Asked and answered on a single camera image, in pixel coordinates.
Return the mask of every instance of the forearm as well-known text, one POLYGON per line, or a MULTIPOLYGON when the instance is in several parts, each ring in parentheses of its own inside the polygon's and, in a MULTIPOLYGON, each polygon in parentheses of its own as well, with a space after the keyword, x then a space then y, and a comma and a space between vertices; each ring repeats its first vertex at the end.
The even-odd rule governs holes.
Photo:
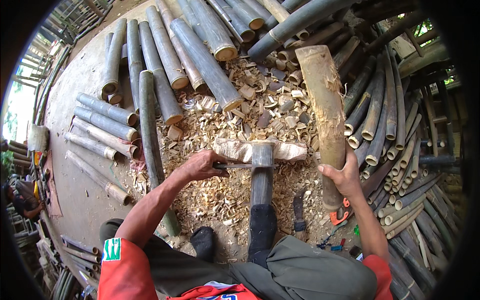
POLYGON ((187 183, 187 179, 173 172, 132 208, 115 237, 124 238, 143 248, 177 194, 187 183))
POLYGON ((350 201, 359 225, 363 256, 375 254, 386 262, 389 259, 387 239, 363 194, 350 201))

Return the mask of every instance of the black sock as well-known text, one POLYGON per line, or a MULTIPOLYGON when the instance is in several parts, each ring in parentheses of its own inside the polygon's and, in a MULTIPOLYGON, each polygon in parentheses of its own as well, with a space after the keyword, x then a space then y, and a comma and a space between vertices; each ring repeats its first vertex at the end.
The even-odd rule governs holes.
POLYGON ((197 257, 209 263, 213 263, 214 257, 215 244, 213 238, 213 229, 207 226, 196 229, 190 236, 190 243, 197 252, 197 257))
POLYGON ((275 210, 269 204, 257 204, 250 210, 250 243, 248 261, 266 267, 276 233, 275 210))

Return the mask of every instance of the gray pants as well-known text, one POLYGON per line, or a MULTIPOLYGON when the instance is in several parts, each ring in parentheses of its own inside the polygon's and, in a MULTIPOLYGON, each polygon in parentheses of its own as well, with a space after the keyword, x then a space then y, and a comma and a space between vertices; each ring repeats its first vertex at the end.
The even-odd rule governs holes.
MULTIPOLYGON (((100 227, 100 240, 115 236, 122 219, 100 227)), ((243 283, 263 300, 373 299, 377 289, 372 270, 354 259, 312 247, 293 236, 273 247, 265 269, 254 263, 212 264, 172 249, 156 236, 144 247, 156 290, 177 297, 209 281, 243 283)))

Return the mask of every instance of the green and white sleeve patch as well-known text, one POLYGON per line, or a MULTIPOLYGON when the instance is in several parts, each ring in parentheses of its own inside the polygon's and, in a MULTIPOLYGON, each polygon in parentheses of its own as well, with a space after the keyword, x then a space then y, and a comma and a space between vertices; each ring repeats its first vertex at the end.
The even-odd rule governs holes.
POLYGON ((102 261, 119 261, 121 249, 121 238, 112 238, 105 241, 103 247, 102 261))

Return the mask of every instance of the person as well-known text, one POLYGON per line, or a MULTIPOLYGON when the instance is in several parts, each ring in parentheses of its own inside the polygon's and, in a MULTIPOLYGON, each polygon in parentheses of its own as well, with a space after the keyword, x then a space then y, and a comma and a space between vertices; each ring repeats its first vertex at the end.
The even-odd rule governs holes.
POLYGON ((229 177, 212 168, 225 159, 211 150, 192 155, 165 181, 149 192, 127 214, 100 227, 104 243, 98 298, 313 300, 392 299, 388 247, 379 222, 360 186, 357 157, 347 146, 342 170, 320 165, 355 212, 363 248, 363 262, 347 259, 311 246, 293 236, 272 247, 276 216, 269 204, 250 211, 248 262, 215 264, 214 233, 210 227, 194 231, 193 257, 168 246, 153 232, 180 190, 192 180, 229 177))
MULTIPOLYGON (((28 185, 21 184, 19 186, 29 188, 28 185)), ((44 203, 39 202, 38 199, 36 199, 35 197, 24 198, 21 195, 20 191, 19 191, 19 195, 15 195, 13 193, 13 188, 8 184, 8 182, 5 182, 3 184, 2 189, 6 196, 7 202, 13 203, 13 207, 15 208, 15 211, 19 215, 21 215, 26 219, 31 219, 34 222, 38 221, 39 219, 38 214, 45 208, 44 203)), ((31 194, 31 193, 33 194, 33 191, 31 191, 31 193, 29 191, 24 191, 24 192, 26 194, 31 194)))

